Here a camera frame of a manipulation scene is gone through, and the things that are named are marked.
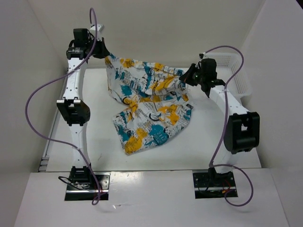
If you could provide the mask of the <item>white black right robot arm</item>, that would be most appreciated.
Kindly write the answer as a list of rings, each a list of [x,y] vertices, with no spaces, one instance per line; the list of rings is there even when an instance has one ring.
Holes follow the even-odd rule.
[[[223,133],[210,160],[208,182],[220,185],[231,176],[240,156],[259,145],[260,115],[245,108],[227,88],[228,83],[217,77],[215,59],[204,58],[193,63],[179,78],[201,90],[223,112]]]

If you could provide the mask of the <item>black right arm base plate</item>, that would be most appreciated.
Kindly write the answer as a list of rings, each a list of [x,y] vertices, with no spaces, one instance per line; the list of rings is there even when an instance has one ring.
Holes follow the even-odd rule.
[[[233,172],[218,174],[209,170],[192,173],[196,199],[238,197]]]

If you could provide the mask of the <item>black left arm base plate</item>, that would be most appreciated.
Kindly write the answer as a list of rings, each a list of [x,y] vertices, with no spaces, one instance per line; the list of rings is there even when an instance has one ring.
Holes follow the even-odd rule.
[[[96,177],[101,185],[100,201],[107,201],[109,198],[110,175],[109,172],[96,173]],[[60,179],[66,183],[65,201],[92,201],[97,198],[98,187],[94,180],[93,183],[72,183],[70,177],[60,176]]]

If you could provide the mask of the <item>patterned white teal yellow shorts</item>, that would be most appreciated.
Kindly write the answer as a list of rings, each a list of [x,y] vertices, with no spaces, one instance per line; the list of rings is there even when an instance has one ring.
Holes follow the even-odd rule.
[[[110,54],[105,58],[109,95],[126,108],[113,117],[127,155],[161,146],[191,120],[193,106],[184,71]]]

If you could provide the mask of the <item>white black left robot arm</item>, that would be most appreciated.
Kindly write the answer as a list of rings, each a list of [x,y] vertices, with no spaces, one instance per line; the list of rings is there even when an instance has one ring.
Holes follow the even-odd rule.
[[[73,164],[69,181],[78,188],[97,188],[98,179],[90,171],[91,162],[87,152],[87,124],[90,120],[90,108],[83,101],[84,74],[87,69],[89,53],[95,58],[105,58],[109,51],[101,36],[103,25],[90,29],[75,28],[74,39],[70,42],[66,56],[68,59],[68,77],[66,89],[57,108],[69,126]]]

